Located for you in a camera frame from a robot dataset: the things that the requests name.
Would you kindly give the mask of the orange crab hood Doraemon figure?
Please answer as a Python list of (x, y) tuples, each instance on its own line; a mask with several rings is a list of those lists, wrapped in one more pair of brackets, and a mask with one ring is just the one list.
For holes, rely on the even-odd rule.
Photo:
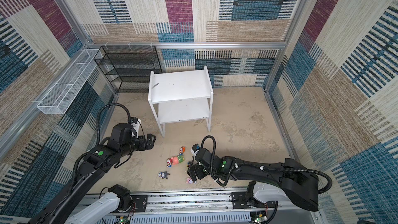
[(185, 147), (184, 146), (180, 147), (179, 155), (182, 155), (184, 152), (185, 152)]

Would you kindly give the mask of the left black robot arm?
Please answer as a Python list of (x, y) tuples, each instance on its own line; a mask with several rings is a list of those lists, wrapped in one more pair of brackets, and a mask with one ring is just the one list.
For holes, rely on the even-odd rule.
[(132, 156), (135, 151), (153, 149), (156, 136), (146, 134), (138, 136), (132, 123), (133, 119), (127, 107), (119, 103), (103, 106), (96, 118), (97, 133), (100, 132), (102, 112), (111, 107), (119, 106), (127, 114), (127, 122), (113, 127), (110, 137), (100, 141), (97, 138), (95, 146), (80, 155), (75, 161), (72, 177), (69, 183), (39, 212), (31, 218), (29, 224), (64, 224), (78, 203), (88, 191), (111, 169), (119, 168), (125, 162), (121, 158)]

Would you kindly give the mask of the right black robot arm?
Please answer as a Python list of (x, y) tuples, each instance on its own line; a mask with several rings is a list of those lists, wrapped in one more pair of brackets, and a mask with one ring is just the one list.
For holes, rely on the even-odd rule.
[(231, 180), (248, 180), (249, 199), (256, 198), (256, 183), (279, 188), (297, 207), (316, 212), (318, 196), (331, 189), (333, 181), (324, 172), (304, 167), (294, 159), (287, 158), (280, 163), (258, 163), (237, 157), (218, 157), (216, 147), (209, 151), (204, 143), (191, 148), (193, 163), (187, 173), (193, 181), (210, 176), (219, 186), (225, 187)]

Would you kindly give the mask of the white two-tier shelf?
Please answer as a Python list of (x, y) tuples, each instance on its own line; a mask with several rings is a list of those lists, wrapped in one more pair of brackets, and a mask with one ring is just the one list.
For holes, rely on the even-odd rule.
[(162, 137), (167, 123), (204, 119), (210, 131), (213, 101), (207, 66), (194, 71), (150, 72), (148, 102)]

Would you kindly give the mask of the pink green cactus figure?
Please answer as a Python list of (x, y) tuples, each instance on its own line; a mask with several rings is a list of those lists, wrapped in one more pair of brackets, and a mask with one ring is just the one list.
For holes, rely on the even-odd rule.
[(177, 155), (177, 156), (174, 156), (174, 157), (171, 157), (171, 165), (177, 165), (177, 164), (180, 164), (180, 163), (183, 163), (184, 162), (184, 156), (183, 155)]

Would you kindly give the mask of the red hat Doraemon figure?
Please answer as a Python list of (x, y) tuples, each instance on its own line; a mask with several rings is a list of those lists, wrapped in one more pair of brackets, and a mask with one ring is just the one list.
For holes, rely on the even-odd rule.
[(171, 159), (171, 158), (168, 158), (168, 159), (166, 160), (166, 166), (167, 166), (168, 168), (170, 168), (172, 165), (173, 165), (172, 159)]

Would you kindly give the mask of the grey hood Doraemon figure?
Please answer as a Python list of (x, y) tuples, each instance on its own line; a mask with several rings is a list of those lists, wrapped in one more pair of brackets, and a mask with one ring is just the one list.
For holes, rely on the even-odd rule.
[(161, 179), (169, 179), (169, 173), (167, 171), (159, 172), (158, 177), (160, 177)]

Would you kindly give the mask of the aluminium mounting rail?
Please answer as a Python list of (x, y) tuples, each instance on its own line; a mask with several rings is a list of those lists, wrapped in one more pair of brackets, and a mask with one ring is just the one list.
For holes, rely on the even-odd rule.
[(245, 187), (186, 191), (134, 192), (148, 195), (145, 212), (113, 212), (94, 219), (96, 224), (325, 224), (320, 212), (309, 212), (291, 203), (281, 190), (267, 186), (262, 203), (276, 201), (274, 208), (234, 209), (232, 192)]

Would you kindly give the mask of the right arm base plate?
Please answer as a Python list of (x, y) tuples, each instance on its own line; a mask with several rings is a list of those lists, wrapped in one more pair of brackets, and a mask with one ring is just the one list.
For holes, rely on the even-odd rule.
[(246, 194), (246, 192), (232, 192), (229, 196), (229, 201), (232, 203), (234, 209), (249, 209), (249, 208), (274, 208), (276, 201), (268, 201), (262, 203)]

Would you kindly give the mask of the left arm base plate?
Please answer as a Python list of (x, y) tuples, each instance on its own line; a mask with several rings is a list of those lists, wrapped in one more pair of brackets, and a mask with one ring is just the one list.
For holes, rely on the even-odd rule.
[(121, 198), (116, 212), (132, 215), (146, 211), (148, 195), (129, 195)]

